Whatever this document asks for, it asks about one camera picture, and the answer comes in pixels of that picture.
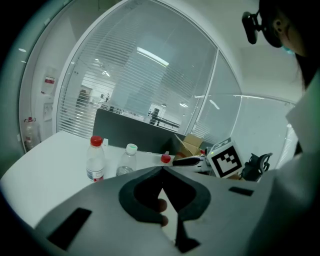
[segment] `glass partition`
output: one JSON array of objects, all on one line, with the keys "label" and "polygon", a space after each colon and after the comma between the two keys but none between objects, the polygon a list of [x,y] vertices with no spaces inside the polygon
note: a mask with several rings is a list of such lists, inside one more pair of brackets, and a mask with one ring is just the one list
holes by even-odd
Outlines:
[{"label": "glass partition", "polygon": [[191,133],[211,143],[230,137],[240,107],[239,95],[238,82],[219,53],[210,90]]},{"label": "glass partition", "polygon": [[77,50],[63,80],[57,131],[92,135],[99,108],[184,134],[209,86],[217,47],[167,6],[129,0]]}]

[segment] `black cutout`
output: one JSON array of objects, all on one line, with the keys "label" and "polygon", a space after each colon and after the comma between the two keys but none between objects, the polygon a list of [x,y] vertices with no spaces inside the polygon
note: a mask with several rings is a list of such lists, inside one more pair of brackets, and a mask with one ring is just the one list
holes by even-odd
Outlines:
[{"label": "black cutout", "polygon": [[241,194],[244,196],[248,196],[248,197],[251,197],[251,195],[254,193],[254,191],[251,189],[246,189],[246,188],[241,188],[241,187],[236,187],[236,186],[229,188],[229,191],[235,192],[237,194]]},{"label": "black cutout", "polygon": [[62,250],[67,250],[90,214],[90,210],[77,208],[47,239]]},{"label": "black cutout", "polygon": [[161,224],[162,215],[154,209],[163,188],[178,213],[176,246],[183,253],[195,248],[199,242],[188,237],[183,222],[196,220],[204,213],[211,201],[209,190],[169,168],[150,169],[123,185],[119,192],[121,206],[137,221]]}]

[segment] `window blinds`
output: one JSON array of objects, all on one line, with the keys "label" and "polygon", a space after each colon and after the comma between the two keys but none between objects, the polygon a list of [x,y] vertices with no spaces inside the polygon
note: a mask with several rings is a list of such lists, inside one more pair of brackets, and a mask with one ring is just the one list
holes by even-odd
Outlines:
[{"label": "window blinds", "polygon": [[57,131],[88,138],[98,108],[184,134],[209,86],[217,47],[194,24],[150,0],[108,14],[63,80]]}]

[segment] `white wall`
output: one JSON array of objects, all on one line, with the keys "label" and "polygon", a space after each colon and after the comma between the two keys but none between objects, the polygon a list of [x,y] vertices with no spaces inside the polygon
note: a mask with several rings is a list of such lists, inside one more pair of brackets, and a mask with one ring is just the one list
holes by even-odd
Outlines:
[{"label": "white wall", "polygon": [[251,153],[258,157],[273,153],[269,161],[270,169],[276,167],[287,139],[286,114],[292,107],[293,104],[280,100],[242,97],[231,137],[244,162],[249,161]]},{"label": "white wall", "polygon": [[160,2],[179,10],[208,34],[220,48],[241,86],[241,52],[238,41],[232,36],[237,27],[233,26],[232,30],[228,30],[225,22],[231,18],[232,25],[241,24],[241,10],[247,9],[247,5],[240,5],[241,10],[236,12],[238,16],[234,16],[227,11],[229,8],[237,8],[236,0],[232,0],[231,5],[224,0],[160,0]]},{"label": "white wall", "polygon": [[[28,116],[42,120],[45,95],[41,93],[44,77],[48,69],[55,70],[56,82],[72,48],[85,30],[105,11],[99,9],[99,0],[74,0],[62,10],[47,26],[32,50],[24,73],[21,88],[19,116],[20,122]],[[40,123],[40,130],[51,127],[48,121]],[[46,131],[46,139],[52,131]]]},{"label": "white wall", "polygon": [[241,49],[242,93],[282,98],[297,102],[302,96],[302,79],[294,55],[283,48],[257,45]]}]

